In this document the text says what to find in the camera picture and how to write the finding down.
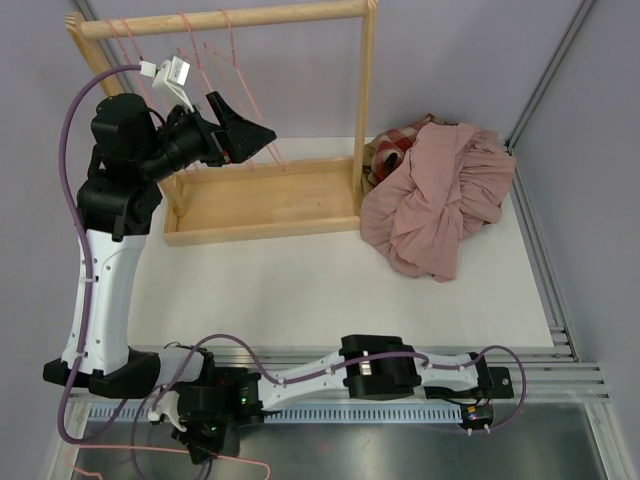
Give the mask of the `pink hanger four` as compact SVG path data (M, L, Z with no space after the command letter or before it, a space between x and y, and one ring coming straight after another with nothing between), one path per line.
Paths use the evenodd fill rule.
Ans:
M229 34L229 45L230 45L229 54L226 55L222 51L216 49L210 42L203 43L205 53L208 56L211 64L214 66L214 69L218 73L218 76L222 80L223 85L232 94L234 101L240 107L242 116L245 118L250 118L252 121L258 123L259 121L263 120L263 115L260 109L258 108L254 95L252 94L251 89L249 88L249 85L239 65L236 48L235 48L235 36L234 36L232 21L230 19L229 13L226 10L220 8L219 13L222 15L224 19L224 22ZM244 94L246 96L248 105L250 106L251 110L248 110L245 107L243 100L240 99L240 95L236 89L235 84L226 76L225 73L222 72L222 69L219 66L219 63L221 61L226 62L234 70L237 77L238 85L241 86L242 89L244 90Z

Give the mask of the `pink hanger three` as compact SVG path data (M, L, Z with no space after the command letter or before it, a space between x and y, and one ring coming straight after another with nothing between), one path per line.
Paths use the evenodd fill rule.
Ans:
M208 47L197 41L196 34L194 32L192 23L188 19L187 15L183 12L178 12L177 15L182 20L189 36L192 50L193 59L198 72L202 77L202 82L207 92L213 92L219 89L221 86L221 80L219 78L219 67L215 62L215 58L210 54Z

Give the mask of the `pink hanger five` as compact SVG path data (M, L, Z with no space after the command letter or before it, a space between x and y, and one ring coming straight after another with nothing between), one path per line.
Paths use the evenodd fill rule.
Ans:
M157 453L169 453L178 455L188 455L189 452L186 449L180 448L168 448L168 447L155 447L155 446L142 446L142 445L119 445L119 444L80 444L77 446L77 450L105 450L105 451L127 451L129 453L137 452L157 452ZM86 478L103 479L104 476L100 472L89 471L80 468L76 465L76 461L70 457L71 452L68 451L63 454L63 465L67 467L71 472L82 475ZM272 478L271 466L262 461L250 460L240 457L232 457L228 455L216 454L210 452L210 457L214 460L223 460L237 462L241 464L261 467L265 470L264 480Z

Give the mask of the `red plaid garment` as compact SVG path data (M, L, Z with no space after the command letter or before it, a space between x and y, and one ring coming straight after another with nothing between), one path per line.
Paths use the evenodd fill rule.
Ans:
M362 171L365 192L375 188L403 162L406 152L416 141L417 134L429 123L446 124L444 120L429 113L403 127L386 130L365 145Z

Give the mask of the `pink skirt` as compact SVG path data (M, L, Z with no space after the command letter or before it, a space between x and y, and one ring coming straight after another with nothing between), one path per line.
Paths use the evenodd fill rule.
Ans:
M401 274L451 281L460 243L500 220L515 167L497 133L429 123L400 165L366 194L361 238Z

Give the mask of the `brown garment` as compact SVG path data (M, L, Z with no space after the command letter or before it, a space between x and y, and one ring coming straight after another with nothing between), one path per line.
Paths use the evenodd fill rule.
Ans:
M387 134L375 137L364 147L361 184L365 194L385 180L402 162L402 151Z

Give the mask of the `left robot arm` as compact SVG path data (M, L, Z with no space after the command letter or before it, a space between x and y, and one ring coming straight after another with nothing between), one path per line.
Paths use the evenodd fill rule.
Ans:
M159 355L131 348L127 330L136 267L162 200L159 184L196 161L243 163L276 139L219 93L206 98L214 123L177 105L156 126L153 110L133 93L97 106L87 179L73 203L85 236L76 312L63 354L43 367L45 381L109 399L140 399L158 384Z

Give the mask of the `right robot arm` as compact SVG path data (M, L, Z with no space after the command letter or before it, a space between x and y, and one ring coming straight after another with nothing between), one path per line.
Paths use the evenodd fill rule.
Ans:
M227 434L261 424L299 401L324 392L347 393L351 400L392 401L423 390L429 400L472 404L511 399L510 375L487 364L483 355L437 355L416 350L397 336L348 335L339 350L281 372L221 367L200 349L199 377L169 389L172 437L200 465L222 452Z

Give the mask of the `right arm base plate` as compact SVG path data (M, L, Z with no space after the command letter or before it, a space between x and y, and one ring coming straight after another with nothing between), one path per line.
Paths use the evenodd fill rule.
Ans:
M455 401L479 401L495 399L513 399L514 389L510 372L506 367L477 368L478 383L473 388L454 391L445 387L425 387L425 395L429 399L445 399Z

